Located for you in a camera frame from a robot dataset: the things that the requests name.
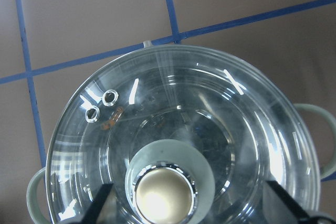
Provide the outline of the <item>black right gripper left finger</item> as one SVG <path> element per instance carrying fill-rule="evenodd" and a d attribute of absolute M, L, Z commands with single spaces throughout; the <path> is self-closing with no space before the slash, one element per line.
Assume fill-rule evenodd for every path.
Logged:
<path fill-rule="evenodd" d="M 86 223 L 97 223 L 98 217 L 102 212 L 103 206 L 107 201 L 110 192 L 113 189 L 113 183 L 103 184 L 98 190 L 93 202 L 82 215 L 71 217 L 60 221 L 61 224 L 86 224 Z"/>

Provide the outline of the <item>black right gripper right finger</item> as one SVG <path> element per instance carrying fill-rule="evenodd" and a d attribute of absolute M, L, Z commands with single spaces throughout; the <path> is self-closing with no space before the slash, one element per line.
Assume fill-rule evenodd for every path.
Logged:
<path fill-rule="evenodd" d="M 262 214 L 267 223 L 335 223 L 329 215 L 304 210 L 277 181 L 265 182 L 262 193 Z"/>

